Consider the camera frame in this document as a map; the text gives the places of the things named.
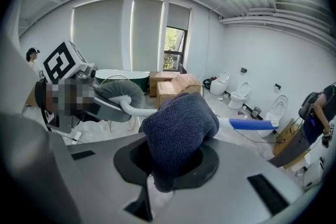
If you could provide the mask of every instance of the backpack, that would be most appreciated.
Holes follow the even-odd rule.
[[[322,92],[312,92],[311,94],[309,94],[306,97],[306,99],[302,103],[302,106],[299,109],[299,116],[302,119],[304,119],[306,121],[306,120],[310,119],[312,116],[314,116],[314,110],[312,108],[314,106],[314,103],[316,102],[316,100],[318,99],[318,97],[321,94],[322,94]],[[333,86],[333,84],[332,84],[332,96],[324,104],[324,106],[329,103],[329,101],[333,98],[334,95],[335,95],[335,86]]]

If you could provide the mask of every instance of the blue foam tube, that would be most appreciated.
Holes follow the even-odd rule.
[[[233,129],[238,130],[274,130],[279,127],[278,121],[257,121],[257,120],[228,120]]]

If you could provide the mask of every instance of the roller blind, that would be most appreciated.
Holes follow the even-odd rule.
[[[167,26],[188,30],[190,10],[175,4],[169,4]]]
[[[123,0],[104,0],[75,8],[73,43],[99,69],[122,69]]]
[[[162,1],[134,0],[132,14],[132,70],[157,71]]]

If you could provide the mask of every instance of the wooden board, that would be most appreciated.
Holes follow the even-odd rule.
[[[284,130],[280,133],[280,135],[277,137],[277,142],[279,142],[280,140],[285,139],[284,143],[281,144],[275,144],[274,149],[273,149],[273,154],[275,156],[277,156],[288,144],[290,141],[292,141],[292,139],[294,138],[296,132],[298,131],[298,124],[293,124],[295,121],[295,119],[291,119],[290,122],[287,124],[286,128],[284,128]],[[288,169],[289,167],[291,167],[292,165],[294,165],[295,163],[299,162],[300,160],[302,160],[304,158],[304,156],[309,152],[309,150],[306,150],[305,152],[303,152],[300,157],[296,158],[294,161],[292,161],[289,164],[284,165],[283,167],[285,169]]]

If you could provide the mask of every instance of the tree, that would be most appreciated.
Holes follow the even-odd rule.
[[[164,42],[164,50],[175,49],[176,39],[177,39],[177,29],[167,27]],[[170,54],[164,54],[163,69],[173,69],[173,68],[174,68],[174,57]]]

